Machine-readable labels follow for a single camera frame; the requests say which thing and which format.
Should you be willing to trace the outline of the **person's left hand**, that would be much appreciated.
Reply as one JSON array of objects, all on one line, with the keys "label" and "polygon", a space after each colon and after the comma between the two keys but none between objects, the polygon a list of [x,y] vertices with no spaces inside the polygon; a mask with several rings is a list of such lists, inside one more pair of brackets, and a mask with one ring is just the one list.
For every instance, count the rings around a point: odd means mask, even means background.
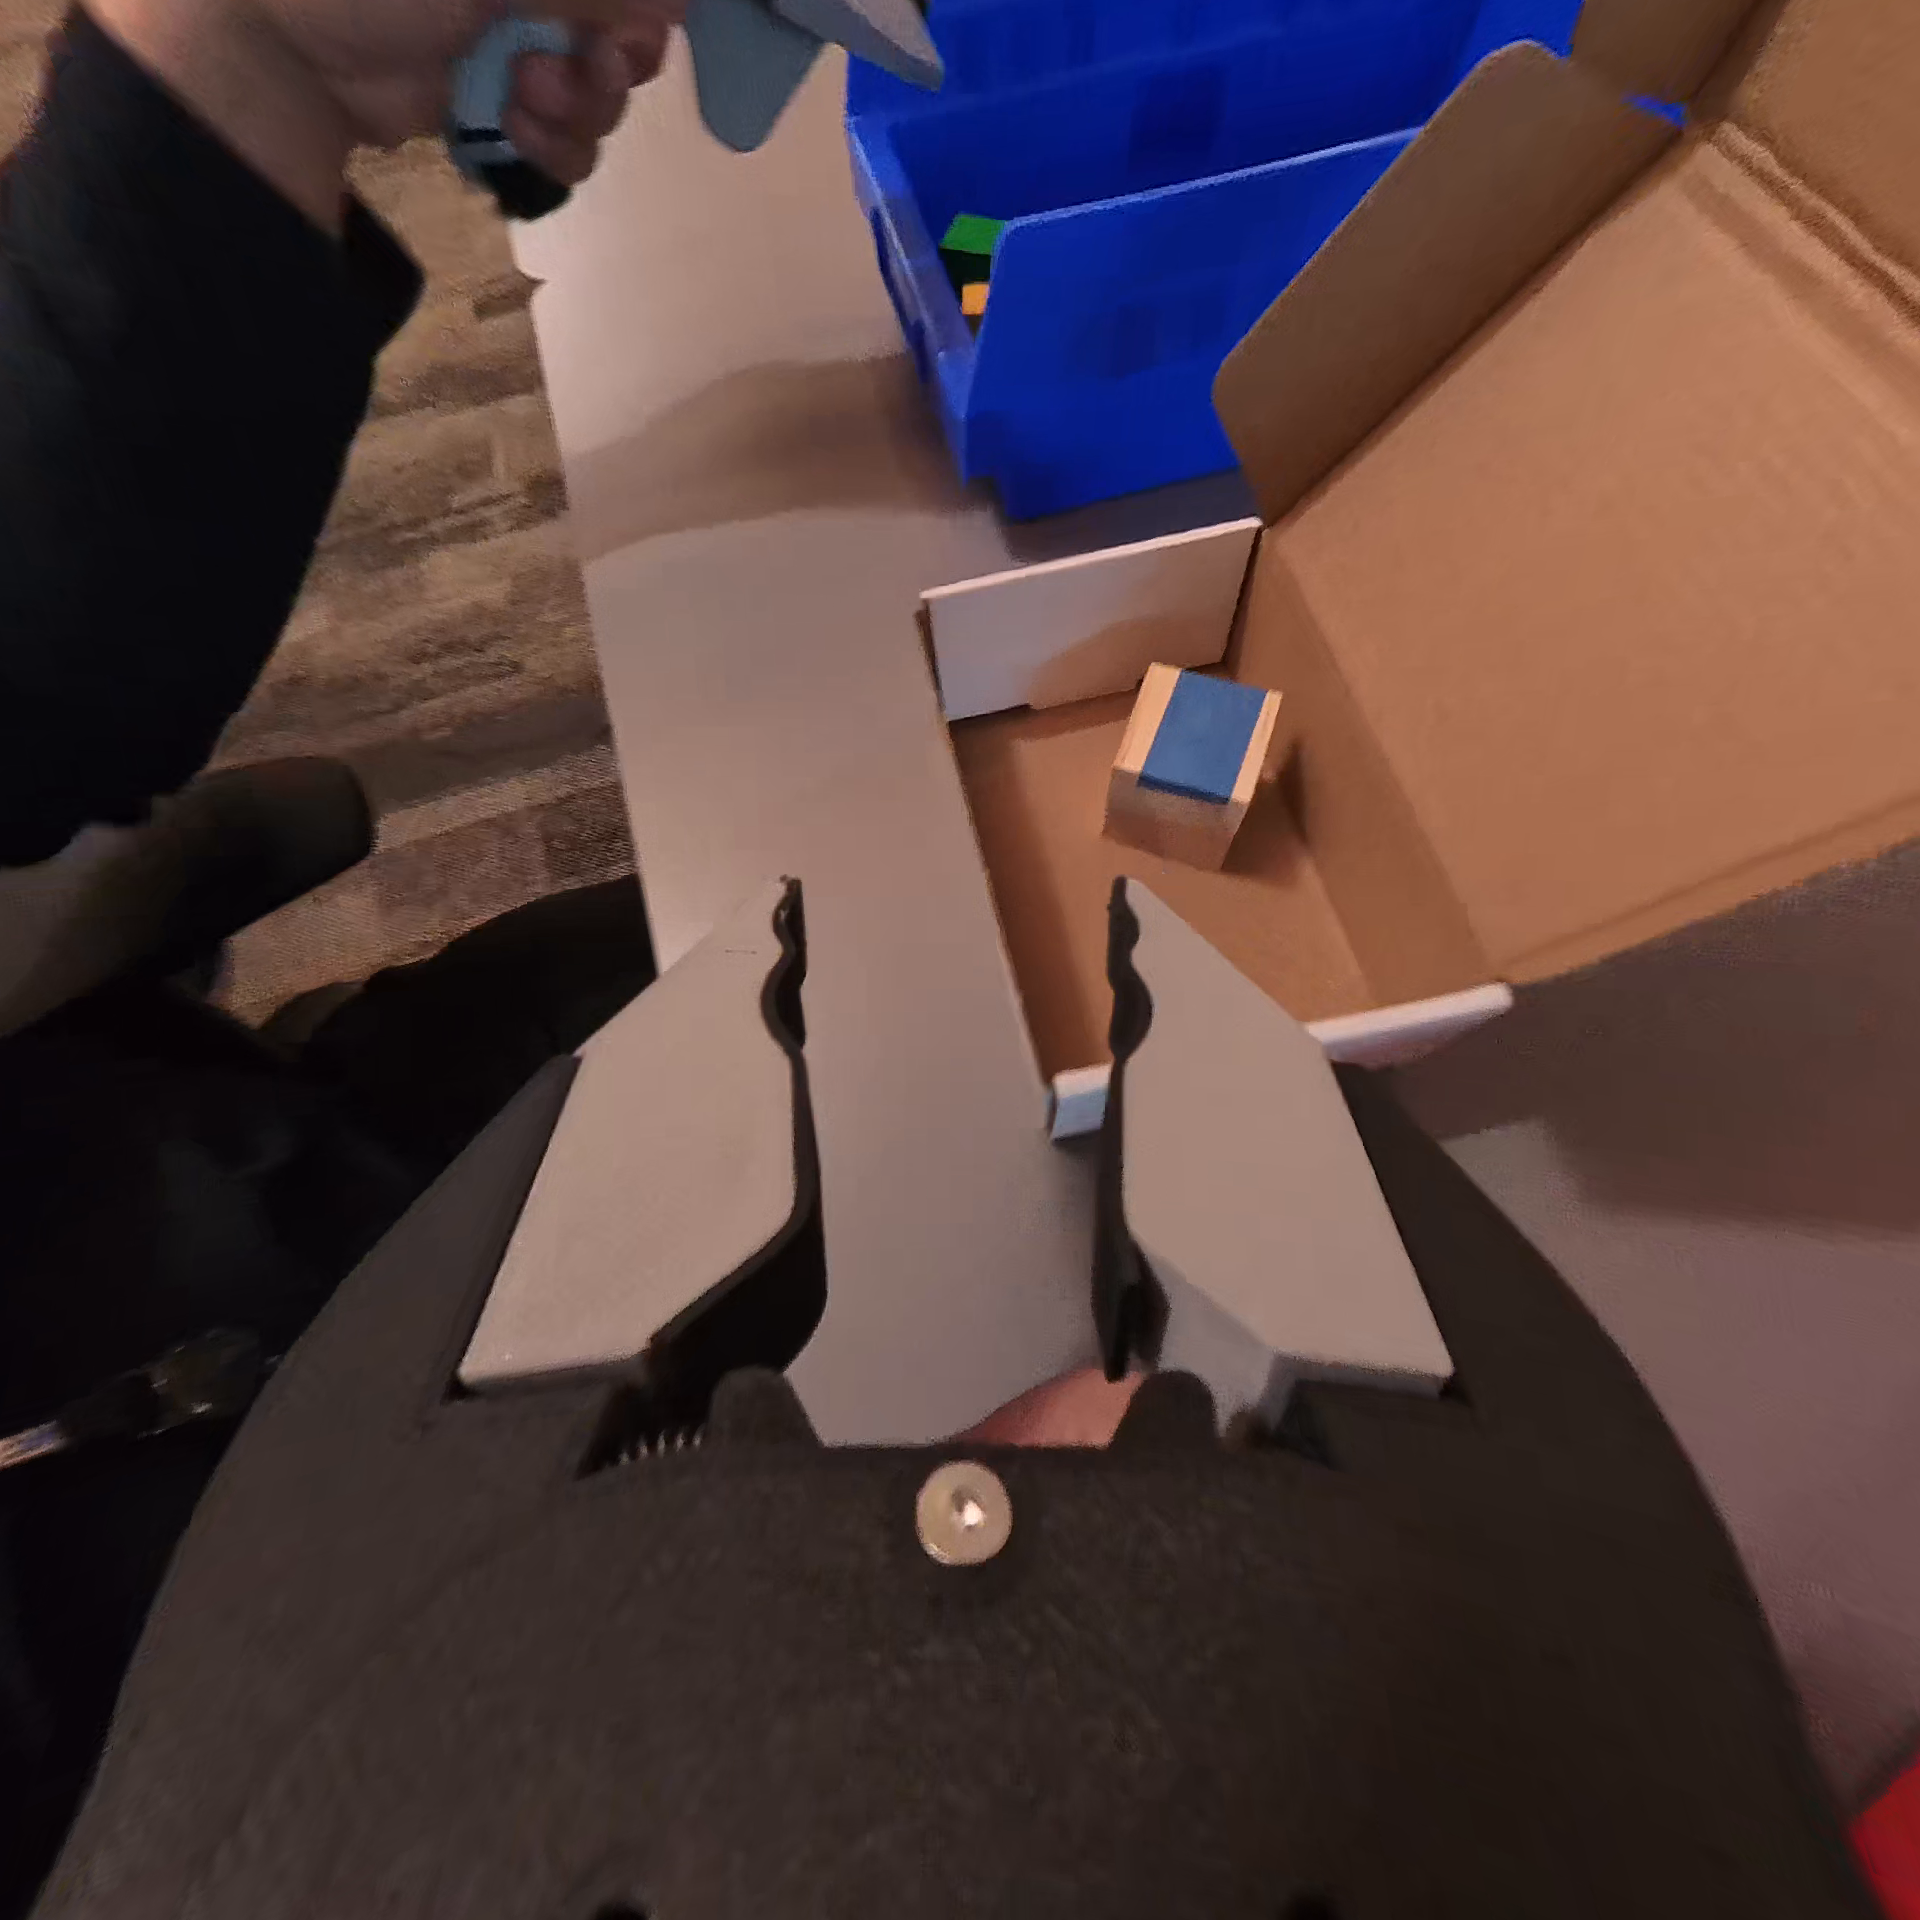
[{"label": "person's left hand", "polygon": [[[455,60],[513,5],[99,3],[85,11],[313,226],[337,233],[349,157],[434,132]],[[578,186],[628,97],[660,71],[685,5],[531,11],[564,20],[572,44],[568,55],[517,62],[504,130],[540,173]]]}]

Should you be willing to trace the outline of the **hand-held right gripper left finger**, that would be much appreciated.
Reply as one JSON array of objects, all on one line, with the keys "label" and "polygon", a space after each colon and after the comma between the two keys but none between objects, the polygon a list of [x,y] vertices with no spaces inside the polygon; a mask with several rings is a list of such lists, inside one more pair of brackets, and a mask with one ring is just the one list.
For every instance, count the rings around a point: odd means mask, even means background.
[{"label": "hand-held right gripper left finger", "polygon": [[465,1387],[786,1366],[826,1311],[804,900],[763,882],[575,1054]]}]

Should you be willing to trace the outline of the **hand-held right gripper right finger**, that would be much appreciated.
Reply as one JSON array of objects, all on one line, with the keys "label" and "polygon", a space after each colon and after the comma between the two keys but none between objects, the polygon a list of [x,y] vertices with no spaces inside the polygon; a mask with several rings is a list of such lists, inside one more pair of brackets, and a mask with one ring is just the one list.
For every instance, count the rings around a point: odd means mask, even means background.
[{"label": "hand-held right gripper right finger", "polygon": [[1139,879],[1108,898],[1096,1350],[1197,1378],[1218,1420],[1305,1382],[1436,1398],[1453,1377],[1324,1049]]}]

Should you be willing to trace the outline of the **person's leg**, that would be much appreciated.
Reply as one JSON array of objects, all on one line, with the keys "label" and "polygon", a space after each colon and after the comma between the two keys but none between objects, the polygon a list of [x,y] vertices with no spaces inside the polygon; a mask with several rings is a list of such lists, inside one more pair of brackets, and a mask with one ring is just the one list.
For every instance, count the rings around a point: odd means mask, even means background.
[{"label": "person's leg", "polygon": [[[544,897],[275,1043],[187,988],[221,937],[372,847],[337,758],[208,775],[74,919],[136,943],[5,1034],[5,1439],[193,1338],[285,1355],[548,1061],[656,975],[639,878]],[[5,1468],[2,1899],[26,1915],[233,1414]]]}]

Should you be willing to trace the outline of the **blue plastic bin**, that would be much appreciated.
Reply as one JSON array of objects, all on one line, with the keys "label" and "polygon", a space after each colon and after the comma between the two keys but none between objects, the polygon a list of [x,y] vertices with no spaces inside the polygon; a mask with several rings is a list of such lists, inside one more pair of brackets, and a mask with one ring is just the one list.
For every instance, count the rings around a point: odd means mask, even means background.
[{"label": "blue plastic bin", "polygon": [[[1749,5],[932,5],[849,62],[880,275],[1009,521],[1242,466],[1283,521],[1659,164]],[[1007,221],[979,329],[939,261]]]}]

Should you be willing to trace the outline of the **white cardboard box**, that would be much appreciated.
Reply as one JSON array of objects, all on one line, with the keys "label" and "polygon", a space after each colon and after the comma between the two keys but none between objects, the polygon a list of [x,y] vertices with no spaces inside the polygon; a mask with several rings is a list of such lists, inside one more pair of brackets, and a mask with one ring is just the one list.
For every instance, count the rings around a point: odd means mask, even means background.
[{"label": "white cardboard box", "polygon": [[[1384,1065],[1916,841],[1916,62],[1916,5],[1749,5],[1289,516],[923,590],[1045,1134],[1107,1105],[1121,875]],[[1103,829],[1153,663],[1285,702],[1218,873]]]}]

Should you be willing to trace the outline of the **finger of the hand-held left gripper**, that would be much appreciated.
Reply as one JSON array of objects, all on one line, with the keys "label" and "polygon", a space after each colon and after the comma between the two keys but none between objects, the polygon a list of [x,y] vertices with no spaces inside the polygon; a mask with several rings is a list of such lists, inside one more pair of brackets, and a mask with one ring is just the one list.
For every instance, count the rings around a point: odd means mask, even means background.
[{"label": "finger of the hand-held left gripper", "polygon": [[909,86],[944,82],[944,58],[915,3],[812,3],[810,30]]},{"label": "finger of the hand-held left gripper", "polygon": [[826,49],[769,3],[688,3],[683,33],[703,122],[732,154],[769,139]]}]

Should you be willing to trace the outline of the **blue-faced wooden cube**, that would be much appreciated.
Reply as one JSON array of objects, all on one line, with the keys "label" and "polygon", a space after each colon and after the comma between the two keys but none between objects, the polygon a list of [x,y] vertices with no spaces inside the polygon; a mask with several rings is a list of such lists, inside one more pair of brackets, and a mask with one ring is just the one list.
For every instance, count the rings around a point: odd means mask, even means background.
[{"label": "blue-faced wooden cube", "polygon": [[1112,764],[1104,834],[1201,873],[1220,873],[1269,779],[1283,695],[1153,663]]}]

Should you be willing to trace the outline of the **person's left forearm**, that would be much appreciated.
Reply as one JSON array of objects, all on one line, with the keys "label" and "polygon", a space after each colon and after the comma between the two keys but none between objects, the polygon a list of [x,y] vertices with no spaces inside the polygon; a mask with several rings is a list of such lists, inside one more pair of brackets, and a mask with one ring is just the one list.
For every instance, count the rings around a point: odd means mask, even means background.
[{"label": "person's left forearm", "polygon": [[313,226],[88,11],[5,161],[2,860],[208,765],[298,606],[416,261]]}]

